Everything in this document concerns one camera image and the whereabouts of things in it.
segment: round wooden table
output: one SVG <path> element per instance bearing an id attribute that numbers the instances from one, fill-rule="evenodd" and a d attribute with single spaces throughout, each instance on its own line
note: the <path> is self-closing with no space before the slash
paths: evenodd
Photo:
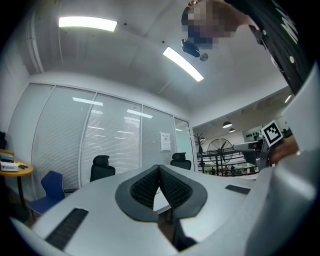
<path id="1" fill-rule="evenodd" d="M 18 171 L 2 171 L 1 166 L 0 166 L 0 175 L 6 176 L 6 177 L 16 177 L 16 181 L 18 183 L 20 201 L 21 201 L 23 209 L 20 210 L 18 205 L 13 205 L 14 206 L 13 211 L 16 213 L 15 215 L 17 215 L 17 216 L 15 216 L 15 217 L 17 217 L 17 219 L 25 222 L 27 219 L 29 219 L 29 211 L 28 211 L 28 208 L 27 208 L 27 205 L 25 202 L 24 192 L 22 190 L 21 177 L 30 175 L 34 171 L 34 168 L 30 164 L 23 162 L 23 161 L 20 161 L 18 159 L 13 159 L 13 161 L 16 164 L 19 163 L 18 165 L 26 165 L 26 166 L 28 166 L 28 168 L 22 169 L 22 168 L 18 167 Z"/>

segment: yellow table top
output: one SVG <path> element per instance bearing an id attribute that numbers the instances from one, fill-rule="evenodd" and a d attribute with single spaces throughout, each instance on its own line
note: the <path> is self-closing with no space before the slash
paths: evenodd
<path id="1" fill-rule="evenodd" d="M 18 171 L 0 171 L 0 175 L 8 176 L 8 177 L 20 177 L 20 176 L 30 175 L 34 171 L 34 168 L 30 164 L 28 164 L 26 162 L 20 161 L 20 160 L 15 159 L 15 158 L 13 159 L 13 161 L 16 164 L 17 163 L 21 163 L 23 165 L 26 165 L 26 166 L 28 166 L 28 168 L 21 169 L 20 167 L 18 167 Z"/>

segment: person's hand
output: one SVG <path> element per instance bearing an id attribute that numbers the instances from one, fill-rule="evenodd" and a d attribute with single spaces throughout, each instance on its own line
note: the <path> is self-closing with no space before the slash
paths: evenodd
<path id="1" fill-rule="evenodd" d="M 270 152 L 270 165 L 278 163 L 281 159 L 294 155 L 299 150 L 294 136 L 284 139 L 283 143 Z"/>

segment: table leg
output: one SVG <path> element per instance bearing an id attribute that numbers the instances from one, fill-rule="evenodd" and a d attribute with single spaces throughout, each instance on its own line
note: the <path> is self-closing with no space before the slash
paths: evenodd
<path id="1" fill-rule="evenodd" d="M 25 202 L 25 198 L 24 198 L 24 192 L 22 190 L 21 177 L 20 176 L 16 177 L 16 180 L 18 182 L 18 189 L 19 189 L 19 196 L 20 196 L 21 204 L 22 204 L 23 208 L 25 210 L 27 210 L 27 206 L 26 206 L 26 202 Z"/>

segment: white ceiling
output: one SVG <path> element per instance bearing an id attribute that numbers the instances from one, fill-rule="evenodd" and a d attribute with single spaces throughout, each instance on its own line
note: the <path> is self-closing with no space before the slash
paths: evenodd
<path id="1" fill-rule="evenodd" d="M 200 125 L 193 129 L 193 133 L 199 133 L 206 139 L 212 139 L 228 134 L 230 128 L 234 128 L 236 131 L 242 131 L 266 125 L 281 116 L 283 109 L 288 105 L 285 101 L 290 94 L 292 94 L 291 90 L 287 86 L 277 93 L 257 101 L 254 104 L 250 104 L 243 109 Z M 232 126 L 223 128 L 222 126 L 225 121 L 230 121 Z"/>
<path id="2" fill-rule="evenodd" d="M 48 0 L 36 11 L 35 35 L 45 71 L 58 69 L 108 77 L 158 94 L 193 111 L 238 90 L 254 88 L 278 71 L 249 27 L 219 40 L 206 62 L 184 53 L 181 15 L 187 0 Z M 59 28 L 59 17 L 92 16 L 118 22 L 114 32 Z M 163 56 L 170 46 L 204 77 L 196 82 Z"/>

